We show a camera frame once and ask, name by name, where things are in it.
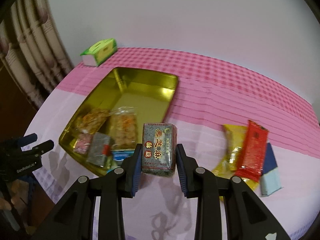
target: tablecloth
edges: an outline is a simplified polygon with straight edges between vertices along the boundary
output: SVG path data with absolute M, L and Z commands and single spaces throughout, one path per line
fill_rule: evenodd
M 55 142 L 42 158 L 43 167 L 34 172 L 55 203 L 79 176 L 95 177 L 66 154 L 58 139 L 86 96 L 118 66 L 179 76 L 165 121 L 177 126 L 178 143 L 187 155 L 209 170 L 225 152 L 222 124 L 246 125 L 251 119 L 266 127 L 283 189 L 262 201 L 291 239 L 307 231 L 320 209 L 320 128 L 312 106 L 290 89 L 244 67 L 167 49 L 119 48 L 97 68 L 80 63 L 44 102 L 26 134 L 35 132 L 37 144 L 48 139 Z M 194 239 L 197 202 L 183 197 L 177 174 L 171 179 L 143 174 L 141 180 L 136 197 L 123 199 L 128 239 Z M 255 192 L 261 196 L 259 189 Z M 223 239 L 227 239 L 224 215 L 222 221 Z

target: green tissue box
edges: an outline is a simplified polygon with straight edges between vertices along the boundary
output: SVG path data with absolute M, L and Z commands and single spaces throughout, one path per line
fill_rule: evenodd
M 98 41 L 81 53 L 83 64 L 97 67 L 117 51 L 115 39 Z

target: metal tray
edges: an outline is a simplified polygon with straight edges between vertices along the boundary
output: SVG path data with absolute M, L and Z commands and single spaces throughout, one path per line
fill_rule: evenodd
M 145 122 L 162 122 L 178 85 L 178 77 L 153 70 L 116 67 L 95 87 L 70 119 L 60 135 L 59 144 L 77 162 L 98 176 L 106 174 L 104 168 L 86 162 L 86 156 L 73 152 L 74 132 L 78 117 L 93 108 L 115 110 L 133 106 L 136 110 L 138 138 L 142 142 Z M 108 120 L 99 132 L 108 134 Z

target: white sticker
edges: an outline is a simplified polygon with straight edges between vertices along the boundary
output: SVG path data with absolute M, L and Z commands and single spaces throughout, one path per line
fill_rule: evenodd
M 277 233 L 269 233 L 269 234 L 267 234 L 267 236 L 266 236 L 266 240 L 276 240 L 276 238 L 277 238 Z

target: metal screw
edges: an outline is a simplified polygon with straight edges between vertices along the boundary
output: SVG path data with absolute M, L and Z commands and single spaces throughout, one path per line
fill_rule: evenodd
M 198 167 L 198 168 L 196 168 L 196 173 L 203 174 L 203 173 L 205 173 L 205 169 L 202 167 Z
M 115 169 L 115 174 L 121 174 L 122 172 L 124 172 L 124 170 L 122 168 Z
M 78 182 L 79 183 L 85 183 L 87 181 L 87 177 L 86 176 L 81 176 L 78 178 Z
M 232 181 L 233 181 L 234 183 L 240 183 L 240 182 L 241 182 L 241 179 L 240 179 L 239 177 L 234 176 L 234 177 L 232 178 Z

